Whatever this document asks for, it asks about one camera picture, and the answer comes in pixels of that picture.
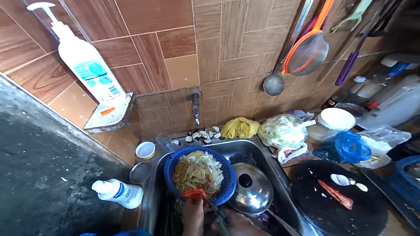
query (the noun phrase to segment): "lid handle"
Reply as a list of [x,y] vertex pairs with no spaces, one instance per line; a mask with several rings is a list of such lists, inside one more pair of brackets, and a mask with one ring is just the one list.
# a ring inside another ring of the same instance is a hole
[[239,184],[244,188],[249,188],[252,186],[252,179],[248,174],[241,174],[238,178]]

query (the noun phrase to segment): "noodles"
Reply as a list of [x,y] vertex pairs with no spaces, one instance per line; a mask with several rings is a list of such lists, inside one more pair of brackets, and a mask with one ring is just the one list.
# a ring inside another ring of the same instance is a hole
[[223,180],[221,164],[213,155],[195,151],[179,158],[173,172],[176,188],[182,193],[187,190],[202,188],[209,196],[218,192]]

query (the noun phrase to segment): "hand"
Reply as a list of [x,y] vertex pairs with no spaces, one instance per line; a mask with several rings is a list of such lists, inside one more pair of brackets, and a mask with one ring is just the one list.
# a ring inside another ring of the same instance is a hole
[[182,219],[184,222],[184,232],[182,236],[201,236],[203,235],[203,199],[195,203],[192,199],[187,199],[182,209]]
[[[250,219],[239,212],[225,210],[224,213],[231,224],[231,226],[227,228],[230,236],[271,236],[270,234],[260,230]],[[217,222],[213,222],[211,228],[212,230],[223,234]]]

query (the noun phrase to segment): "small white bowl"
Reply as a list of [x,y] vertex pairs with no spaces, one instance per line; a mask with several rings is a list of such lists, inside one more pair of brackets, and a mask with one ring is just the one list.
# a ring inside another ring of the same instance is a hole
[[152,142],[142,142],[136,148],[136,156],[145,160],[155,155],[155,144]]

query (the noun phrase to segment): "orange strainer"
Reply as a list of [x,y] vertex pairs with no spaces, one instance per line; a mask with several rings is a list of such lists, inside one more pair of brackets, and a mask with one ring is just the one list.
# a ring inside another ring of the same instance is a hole
[[286,73],[295,76],[307,75],[322,64],[328,54],[329,45],[320,29],[334,0],[326,0],[313,29],[302,36],[290,49],[284,59],[282,75]]

